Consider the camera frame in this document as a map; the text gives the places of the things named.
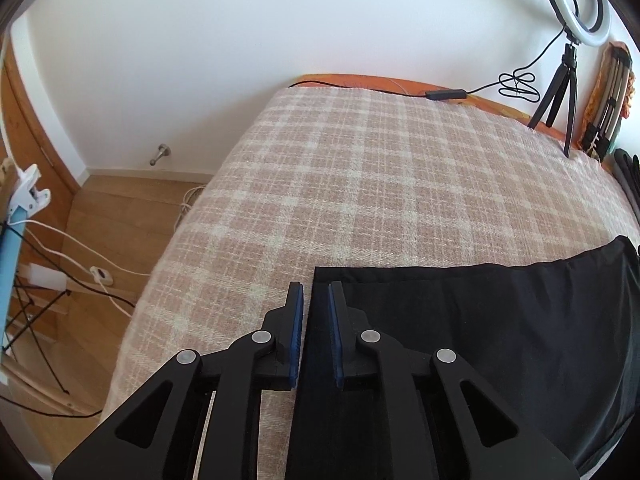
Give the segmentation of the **black track pants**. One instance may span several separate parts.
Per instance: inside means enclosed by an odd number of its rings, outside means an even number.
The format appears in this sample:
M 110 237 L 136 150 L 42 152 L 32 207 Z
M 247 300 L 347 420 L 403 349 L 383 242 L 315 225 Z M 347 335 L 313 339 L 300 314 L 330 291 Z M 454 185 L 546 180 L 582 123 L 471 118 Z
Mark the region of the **black track pants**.
M 639 255 L 628 238 L 529 266 L 317 268 L 285 474 L 383 479 L 382 391 L 337 385 L 329 286 L 405 348 L 462 356 L 595 479 L 639 474 Z

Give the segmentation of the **white power adapter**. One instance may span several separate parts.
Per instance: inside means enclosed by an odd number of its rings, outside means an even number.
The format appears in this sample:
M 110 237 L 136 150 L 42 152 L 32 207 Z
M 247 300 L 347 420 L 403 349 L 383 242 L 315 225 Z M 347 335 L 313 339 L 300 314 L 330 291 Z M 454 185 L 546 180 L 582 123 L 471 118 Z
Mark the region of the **white power adapter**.
M 66 291 L 67 276 L 61 271 L 31 263 L 27 267 L 26 275 L 29 283 L 34 286 L 58 292 Z

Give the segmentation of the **light blue board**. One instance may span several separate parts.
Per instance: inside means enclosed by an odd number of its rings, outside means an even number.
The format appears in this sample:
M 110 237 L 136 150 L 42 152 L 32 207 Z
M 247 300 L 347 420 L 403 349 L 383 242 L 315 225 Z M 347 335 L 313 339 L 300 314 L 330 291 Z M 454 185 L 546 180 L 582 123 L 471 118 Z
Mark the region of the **light blue board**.
M 13 283 L 22 247 L 22 235 L 25 229 L 24 221 L 26 219 L 27 212 L 23 208 L 17 208 L 9 218 L 9 223 L 17 223 L 17 233 L 2 224 L 0 246 L 0 330 L 2 344 L 6 343 L 6 316 L 9 313 Z

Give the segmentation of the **metal door stopper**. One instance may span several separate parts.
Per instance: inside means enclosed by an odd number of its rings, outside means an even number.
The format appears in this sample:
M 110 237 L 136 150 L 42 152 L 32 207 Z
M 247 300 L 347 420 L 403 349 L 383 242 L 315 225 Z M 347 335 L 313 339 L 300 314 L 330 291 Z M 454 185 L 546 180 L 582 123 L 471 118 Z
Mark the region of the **metal door stopper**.
M 171 154 L 170 147 L 167 144 L 163 144 L 163 143 L 160 144 L 157 147 L 155 154 L 151 157 L 149 161 L 149 165 L 151 167 L 155 167 L 161 159 L 168 157 L 170 154 Z

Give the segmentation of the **pink checked bed blanket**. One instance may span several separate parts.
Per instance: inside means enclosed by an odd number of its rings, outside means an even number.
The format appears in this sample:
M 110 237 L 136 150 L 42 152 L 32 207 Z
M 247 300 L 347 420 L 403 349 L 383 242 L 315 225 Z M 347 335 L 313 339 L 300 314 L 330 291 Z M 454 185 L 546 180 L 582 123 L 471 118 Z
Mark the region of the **pink checked bed blanket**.
M 180 347 L 224 348 L 318 266 L 525 264 L 639 226 L 593 159 L 471 105 L 278 92 L 183 220 L 129 324 L 105 408 Z

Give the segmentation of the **wooden door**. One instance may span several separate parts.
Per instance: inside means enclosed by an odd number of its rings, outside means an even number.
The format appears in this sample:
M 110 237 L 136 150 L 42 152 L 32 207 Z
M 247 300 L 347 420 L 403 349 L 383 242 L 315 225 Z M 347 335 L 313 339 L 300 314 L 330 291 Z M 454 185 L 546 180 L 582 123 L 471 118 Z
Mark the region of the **wooden door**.
M 80 186 L 58 156 L 36 116 L 18 71 L 11 41 L 6 43 L 2 62 L 1 109 L 17 165 L 26 169 L 37 164 L 41 172 L 39 187 L 51 191 L 50 205 L 36 214 L 35 219 L 65 231 Z

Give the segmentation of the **small black tripod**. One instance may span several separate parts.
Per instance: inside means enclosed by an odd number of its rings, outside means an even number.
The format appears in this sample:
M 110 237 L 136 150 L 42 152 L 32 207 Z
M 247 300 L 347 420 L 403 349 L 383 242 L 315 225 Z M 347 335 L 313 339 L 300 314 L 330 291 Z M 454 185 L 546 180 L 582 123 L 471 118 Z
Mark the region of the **small black tripod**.
M 563 154 L 566 158 L 569 158 L 576 124 L 578 96 L 577 47 L 572 42 L 568 42 L 565 45 L 561 63 L 555 71 L 547 91 L 544 92 L 544 96 L 541 98 L 535 113 L 529 119 L 528 128 L 535 129 L 544 115 L 547 115 L 544 124 L 551 128 L 558 117 L 560 107 L 566 96 L 568 96 L 568 109 Z

